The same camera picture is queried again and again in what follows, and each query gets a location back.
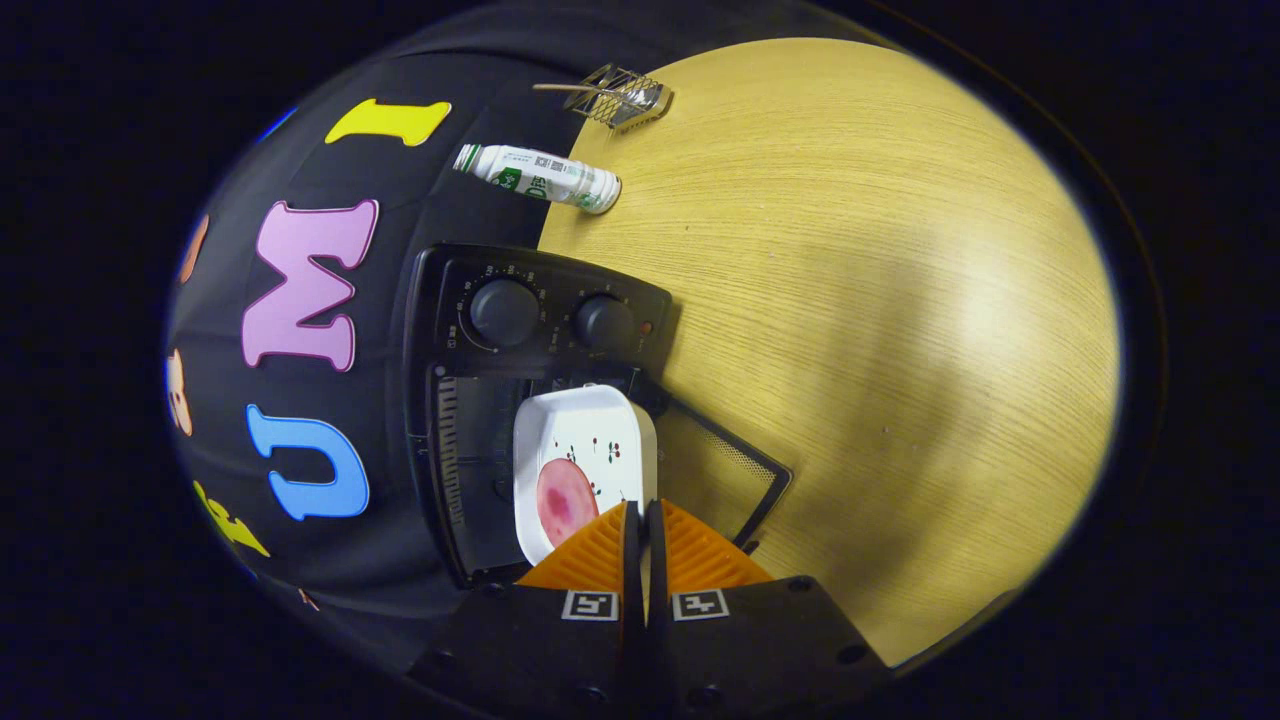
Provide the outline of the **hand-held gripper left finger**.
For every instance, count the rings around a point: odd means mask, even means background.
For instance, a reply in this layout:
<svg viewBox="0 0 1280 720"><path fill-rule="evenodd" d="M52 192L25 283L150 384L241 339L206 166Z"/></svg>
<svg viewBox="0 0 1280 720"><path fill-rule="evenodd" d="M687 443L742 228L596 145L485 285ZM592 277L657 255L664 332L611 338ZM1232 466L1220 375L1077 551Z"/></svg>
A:
<svg viewBox="0 0 1280 720"><path fill-rule="evenodd" d="M640 525L618 503L516 582L472 591L411 679L476 716L634 716Z"/></svg>

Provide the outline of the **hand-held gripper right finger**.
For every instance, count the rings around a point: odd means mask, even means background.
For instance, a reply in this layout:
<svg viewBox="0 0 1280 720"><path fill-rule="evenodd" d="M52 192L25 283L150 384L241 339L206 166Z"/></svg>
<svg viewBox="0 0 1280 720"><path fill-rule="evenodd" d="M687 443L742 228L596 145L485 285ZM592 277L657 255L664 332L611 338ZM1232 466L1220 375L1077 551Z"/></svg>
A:
<svg viewBox="0 0 1280 720"><path fill-rule="evenodd" d="M648 670L667 714L842 714L891 671L826 588L773 577L668 500L646 511Z"/></svg>

